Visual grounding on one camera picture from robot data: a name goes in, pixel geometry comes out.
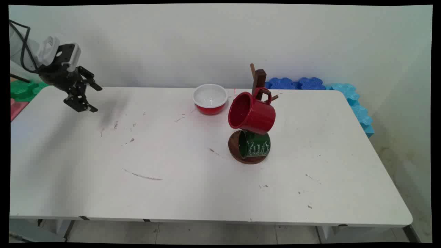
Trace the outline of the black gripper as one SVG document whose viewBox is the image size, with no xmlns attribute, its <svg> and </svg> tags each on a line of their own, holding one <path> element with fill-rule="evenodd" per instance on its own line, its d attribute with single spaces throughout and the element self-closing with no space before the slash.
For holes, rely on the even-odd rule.
<svg viewBox="0 0 441 248">
<path fill-rule="evenodd" d="M 89 104 L 85 95 L 87 86 L 76 86 L 76 83 L 80 81 L 95 91 L 102 91 L 102 87 L 95 82 L 92 72 L 83 66 L 77 66 L 80 54 L 78 44 L 62 44 L 58 46 L 53 61 L 38 68 L 38 75 L 44 83 L 67 93 L 63 102 L 73 110 L 95 113 L 98 109 Z"/>
</svg>

